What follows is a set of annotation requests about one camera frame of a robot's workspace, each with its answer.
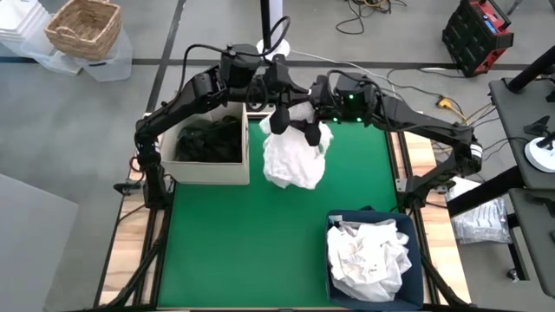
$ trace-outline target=gray floor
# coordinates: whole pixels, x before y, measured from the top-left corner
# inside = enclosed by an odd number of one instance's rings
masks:
[[[63,0],[42,0],[51,12]],[[160,58],[177,0],[115,0],[122,5],[123,27],[136,58]],[[392,15],[364,20],[367,32],[346,36],[335,24],[350,18],[341,0],[284,0],[292,18],[288,40],[303,52],[338,60],[368,62],[450,62],[440,33],[457,0],[407,0]],[[499,1],[508,8],[511,1]],[[180,59],[195,42],[224,46],[227,42],[255,43],[260,37],[256,0],[187,0],[171,57]],[[555,42],[555,14],[546,0],[527,0],[512,15],[515,44],[499,60],[527,63]],[[0,47],[0,56],[10,55]],[[216,59],[210,51],[195,50],[192,58]],[[291,54],[290,59],[307,60]],[[133,151],[133,125],[144,111],[158,66],[134,66],[128,81],[97,83],[86,74],[76,78],[55,75],[35,64],[0,63],[0,173],[76,202],[80,206],[72,235],[62,256],[46,310],[90,307],[100,279],[121,197],[112,184],[127,173]],[[189,68],[187,79],[203,68]],[[291,76],[308,87],[329,68],[292,68]],[[370,69],[384,75],[386,69]],[[392,80],[455,98],[469,114],[489,102],[487,83],[514,72],[491,72],[478,78],[455,80],[414,70],[393,73]],[[170,67],[160,91],[169,100],[177,88],[180,68]],[[385,81],[379,81],[390,88]],[[445,120],[433,96],[396,89],[409,105]],[[484,146],[503,138],[499,123],[476,131]],[[492,156],[481,173],[489,179],[513,165],[508,147]],[[541,293],[532,272],[530,282],[511,283],[508,250],[502,245],[461,246],[460,253],[473,302],[481,307],[553,311],[555,301]]]
[[[508,7],[512,2],[498,3]],[[353,17],[343,1],[284,0],[284,13],[291,17],[287,40],[293,49],[334,60],[451,62],[441,42],[441,31],[458,4],[457,0],[408,0],[407,8],[394,6],[391,15],[374,14],[364,19],[364,34],[348,36],[335,30],[337,23]],[[554,17],[547,0],[525,1],[511,16],[514,46],[499,62],[528,63],[550,48],[555,42]],[[219,10],[209,1],[187,0],[172,58],[182,58],[186,47],[193,43],[219,47],[228,42],[256,43],[260,24],[257,0],[219,1]],[[359,27],[352,23],[344,29],[357,31]],[[191,57],[219,58],[218,54],[203,49],[194,50]],[[291,59],[306,57],[292,55]]]

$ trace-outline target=green mat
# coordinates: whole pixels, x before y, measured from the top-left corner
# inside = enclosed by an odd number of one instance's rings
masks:
[[[264,134],[250,126],[251,183],[177,185],[159,306],[328,307],[324,226],[330,210],[395,206],[383,132],[330,125],[316,190],[269,183]]]

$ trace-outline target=white storage bin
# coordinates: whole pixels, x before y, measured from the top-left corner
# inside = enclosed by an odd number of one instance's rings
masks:
[[[26,35],[26,38],[21,45],[21,51],[25,55],[31,56],[29,52],[45,55],[52,52],[54,45],[50,43],[50,40],[44,33],[44,28],[50,22],[50,19],[52,19],[51,15],[42,17],[40,21],[36,22],[35,27],[33,27],[33,29]]]
[[[25,53],[23,46],[26,46],[27,50],[32,49],[44,54],[50,53],[54,46],[50,43],[46,34],[44,34],[44,28],[49,23],[52,16],[46,13],[46,11],[44,12],[44,15],[38,16],[29,24],[23,34],[22,40],[7,39],[6,37],[0,36],[0,42],[15,54],[23,57],[29,56]]]
[[[20,46],[21,53],[25,56],[32,57],[46,69],[59,74],[77,75],[81,71],[81,66],[75,63],[73,57],[65,55],[58,51],[50,42],[44,28],[50,21],[50,18],[42,21],[37,25],[36,29],[29,35],[29,38],[22,42]]]
[[[17,39],[33,22],[48,14],[36,0],[2,0],[0,1],[0,37]]]
[[[97,81],[125,80],[131,76],[133,48],[127,34],[123,29],[108,52],[107,59],[100,62],[75,58],[75,62],[82,66],[86,72]]]

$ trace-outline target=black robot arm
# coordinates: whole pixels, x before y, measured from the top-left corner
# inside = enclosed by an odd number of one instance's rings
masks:
[[[170,205],[164,187],[160,153],[156,138],[167,129],[193,114],[202,114],[228,102],[270,103],[276,106],[270,124],[273,133],[281,134],[287,127],[303,131],[308,143],[317,146],[320,140],[318,123],[358,121],[364,126],[386,132],[409,131],[453,147],[450,157],[422,177],[414,176],[401,182],[397,190],[402,206],[425,205],[430,190],[448,182],[454,175],[468,175],[481,169],[481,146],[473,136],[473,128],[419,114],[407,103],[385,95],[380,87],[364,75],[331,70],[319,75],[310,89],[295,84],[282,55],[274,56],[263,75],[256,75],[259,58],[242,55],[256,51],[249,45],[228,46],[219,65],[195,75],[169,103],[139,120],[135,145],[137,160],[147,182],[147,207]],[[334,90],[330,76],[339,74]],[[314,120],[290,120],[288,108],[309,102],[315,110]]]

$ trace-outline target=blue box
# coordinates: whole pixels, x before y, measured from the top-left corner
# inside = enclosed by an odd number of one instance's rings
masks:
[[[331,281],[330,262],[328,261],[328,230],[334,225],[329,216],[341,216],[343,221],[363,222],[374,224],[387,219],[396,221],[397,230],[408,235],[408,259],[412,266],[401,275],[402,286],[395,295],[392,302],[365,302],[345,295],[341,290],[333,286]],[[424,304],[424,286],[422,281],[422,268],[420,248],[416,236],[415,225],[411,218],[405,214],[378,211],[330,211],[326,216],[326,235],[324,236],[325,257],[327,270],[326,289],[328,298],[332,304],[347,309],[367,311],[415,311],[422,308]]]

